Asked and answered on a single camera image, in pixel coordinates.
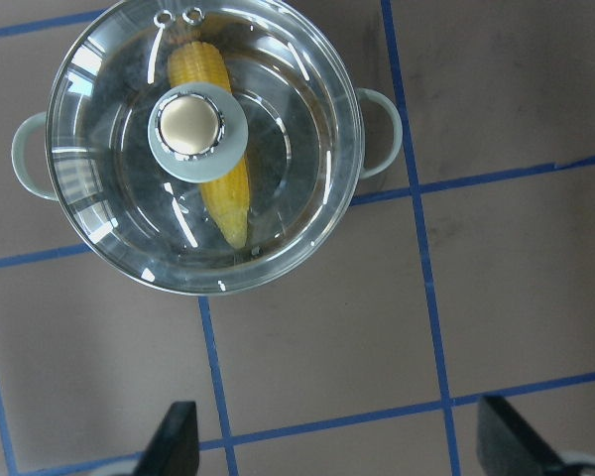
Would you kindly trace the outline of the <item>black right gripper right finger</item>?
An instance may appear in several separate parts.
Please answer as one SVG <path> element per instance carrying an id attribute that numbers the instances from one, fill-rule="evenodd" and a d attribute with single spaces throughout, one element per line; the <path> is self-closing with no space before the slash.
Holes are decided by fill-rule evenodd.
<path id="1" fill-rule="evenodd" d="M 502 396 L 477 408 L 477 457 L 486 475 L 570 475 L 551 446 Z"/>

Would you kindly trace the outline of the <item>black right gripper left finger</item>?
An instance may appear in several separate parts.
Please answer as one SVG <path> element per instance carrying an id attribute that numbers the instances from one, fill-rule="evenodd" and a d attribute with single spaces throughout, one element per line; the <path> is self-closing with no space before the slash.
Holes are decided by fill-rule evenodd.
<path id="1" fill-rule="evenodd" d="M 194 476 L 199 468 L 195 402 L 174 402 L 145 449 L 135 475 Z"/>

